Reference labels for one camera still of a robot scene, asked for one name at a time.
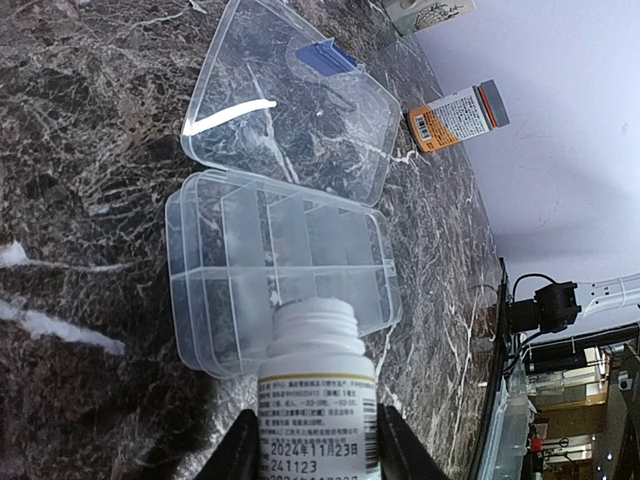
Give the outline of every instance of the medicine bottle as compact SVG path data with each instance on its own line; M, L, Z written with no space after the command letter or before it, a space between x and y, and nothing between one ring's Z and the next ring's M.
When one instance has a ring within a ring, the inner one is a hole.
M312 298L274 314L258 371L261 480L379 480L376 383L351 305Z

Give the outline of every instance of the marble table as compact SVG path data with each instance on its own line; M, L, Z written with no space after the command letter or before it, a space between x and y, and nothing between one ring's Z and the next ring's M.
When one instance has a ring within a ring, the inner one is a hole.
M178 359L164 202L197 167L178 135L224 0L0 4L0 478L189 479L255 379ZM437 98L377 2L290 1L401 102ZM469 468L500 266L464 148L401 125L377 205L404 319L367 338L379 397L453 479Z

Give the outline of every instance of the transparent plastic container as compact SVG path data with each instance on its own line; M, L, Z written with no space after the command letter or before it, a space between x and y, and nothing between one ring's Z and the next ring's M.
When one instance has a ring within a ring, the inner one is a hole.
M305 62L300 53L326 40L279 0L232 0L187 111L187 155L374 205L400 104L363 67L325 76ZM206 128L216 114L256 100L276 105Z
M285 302L347 301L360 335L401 318L386 222L355 202L211 170L170 197L167 230L178 350L213 376L257 370Z
M401 116L389 92L279 0L231 0L185 118L211 167L167 201L178 352L255 372L281 303L338 298L359 334L402 315L380 197Z

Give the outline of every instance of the yellow stripe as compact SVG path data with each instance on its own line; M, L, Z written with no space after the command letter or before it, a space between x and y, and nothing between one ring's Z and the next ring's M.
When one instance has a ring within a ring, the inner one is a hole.
M373 377L366 375L352 375L350 373L297 373L293 375L274 375L273 377L261 378L258 383L276 382L278 380L300 380L305 378L340 378L349 380L363 380L365 382L376 383Z

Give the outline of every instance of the white label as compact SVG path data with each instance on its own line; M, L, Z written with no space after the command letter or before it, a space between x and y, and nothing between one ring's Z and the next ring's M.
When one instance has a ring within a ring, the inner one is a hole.
M258 419L261 480L380 480L372 378L265 378Z
M458 140L490 131L473 88L466 88L429 104L442 125Z

